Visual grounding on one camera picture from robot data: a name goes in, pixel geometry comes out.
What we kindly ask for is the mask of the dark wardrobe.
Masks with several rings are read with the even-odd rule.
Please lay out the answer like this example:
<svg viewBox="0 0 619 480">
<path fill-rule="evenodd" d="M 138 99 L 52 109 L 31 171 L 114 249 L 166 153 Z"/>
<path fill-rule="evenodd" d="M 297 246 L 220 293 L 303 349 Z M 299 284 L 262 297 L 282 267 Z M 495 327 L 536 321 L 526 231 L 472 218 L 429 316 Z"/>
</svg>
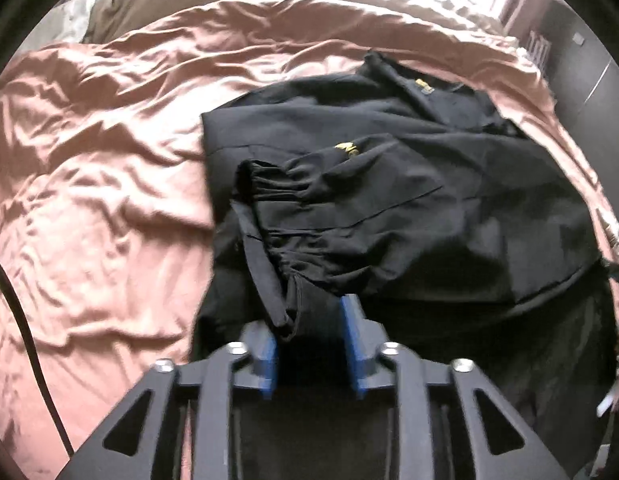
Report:
<svg viewBox="0 0 619 480">
<path fill-rule="evenodd" d="M 547 78 L 556 115 L 596 171 L 619 219 L 619 66 L 560 0 L 548 0 L 538 31 L 551 42 Z"/>
</svg>

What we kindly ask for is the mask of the black garment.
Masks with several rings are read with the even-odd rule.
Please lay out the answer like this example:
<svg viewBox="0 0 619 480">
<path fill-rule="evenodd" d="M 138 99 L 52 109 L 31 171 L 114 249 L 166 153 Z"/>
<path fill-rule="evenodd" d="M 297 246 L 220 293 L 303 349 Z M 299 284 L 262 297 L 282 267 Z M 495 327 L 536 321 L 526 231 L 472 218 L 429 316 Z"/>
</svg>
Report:
<svg viewBox="0 0 619 480">
<path fill-rule="evenodd" d="M 473 360 L 569 474 L 595 456 L 615 375 L 594 222 L 555 159 L 489 96 L 369 52 L 202 117 L 213 278 L 204 358 L 248 322 L 335 335 L 356 295 L 422 358 Z"/>
</svg>

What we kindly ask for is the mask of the rust brown bed blanket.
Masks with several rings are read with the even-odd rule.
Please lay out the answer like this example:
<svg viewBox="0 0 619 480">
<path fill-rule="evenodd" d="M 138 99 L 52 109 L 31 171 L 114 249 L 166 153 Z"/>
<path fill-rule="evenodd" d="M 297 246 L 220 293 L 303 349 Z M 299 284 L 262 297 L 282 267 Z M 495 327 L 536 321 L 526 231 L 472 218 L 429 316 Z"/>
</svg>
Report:
<svg viewBox="0 0 619 480">
<path fill-rule="evenodd" d="M 575 474 L 477 363 L 402 344 L 424 363 L 433 479 L 619 479 L 619 224 L 541 73 L 512 39 L 339 0 L 221 0 L 6 68 L 0 438 L 50 453 L 58 479 L 191 473 L 210 357 L 191 347 L 215 232 L 202 117 L 272 84 L 355 72 L 369 52 L 486 93 L 548 151 L 587 203 L 614 302 L 605 431 Z M 241 479 L 387 479 L 393 399 L 356 396 L 341 299 L 327 340 L 281 342 L 253 322 L 276 338 L 276 383 L 269 399 L 236 400 Z"/>
</svg>

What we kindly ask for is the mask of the pink curtain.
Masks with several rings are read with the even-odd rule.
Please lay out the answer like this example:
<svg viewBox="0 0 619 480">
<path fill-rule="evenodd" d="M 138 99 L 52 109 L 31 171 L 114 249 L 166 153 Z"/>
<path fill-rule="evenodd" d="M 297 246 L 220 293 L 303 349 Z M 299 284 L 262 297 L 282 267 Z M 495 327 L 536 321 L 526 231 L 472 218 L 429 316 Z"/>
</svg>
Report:
<svg viewBox="0 0 619 480">
<path fill-rule="evenodd" d="M 537 27 L 548 8 L 548 0 L 505 0 L 499 19 L 508 36 L 524 40 Z"/>
</svg>

